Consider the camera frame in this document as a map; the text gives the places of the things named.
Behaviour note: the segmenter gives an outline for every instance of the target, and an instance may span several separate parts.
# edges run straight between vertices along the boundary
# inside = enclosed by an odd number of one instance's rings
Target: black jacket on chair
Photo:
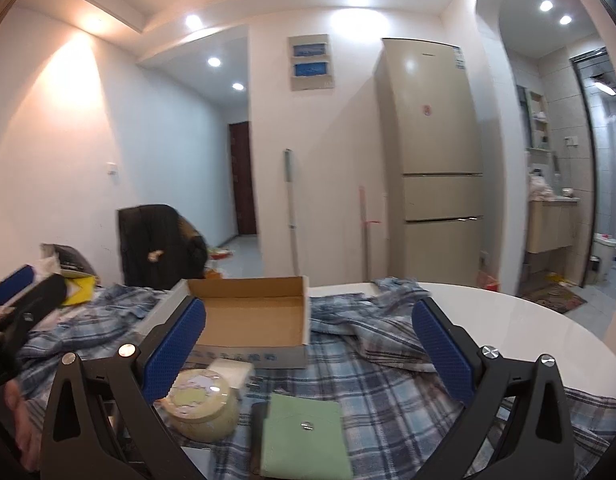
[[[119,209],[123,280],[129,286],[168,290],[181,279],[203,278],[203,237],[169,205]]]

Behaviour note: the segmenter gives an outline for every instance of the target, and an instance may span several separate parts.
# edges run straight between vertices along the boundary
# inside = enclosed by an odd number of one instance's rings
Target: green wallet
[[[261,475],[285,480],[352,480],[338,402],[270,396]]]

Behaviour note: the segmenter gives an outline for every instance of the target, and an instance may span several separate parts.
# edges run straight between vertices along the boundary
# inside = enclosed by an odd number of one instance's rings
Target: open cardboard box
[[[306,277],[182,280],[136,332],[147,335],[186,296],[195,296],[205,305],[206,320],[188,362],[210,364],[223,358],[248,361],[255,368],[305,368],[310,342],[307,288]]]

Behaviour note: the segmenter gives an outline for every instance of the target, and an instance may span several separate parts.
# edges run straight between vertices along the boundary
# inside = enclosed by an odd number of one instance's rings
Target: refrigerator
[[[482,144],[461,49],[384,39],[374,79],[387,177],[389,273],[476,286]]]

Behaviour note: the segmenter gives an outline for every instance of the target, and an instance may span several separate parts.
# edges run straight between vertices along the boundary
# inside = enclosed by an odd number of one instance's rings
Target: floor mat
[[[558,283],[553,283],[552,285],[525,294],[522,298],[545,306],[560,314],[566,314],[566,312],[586,303],[586,300]]]

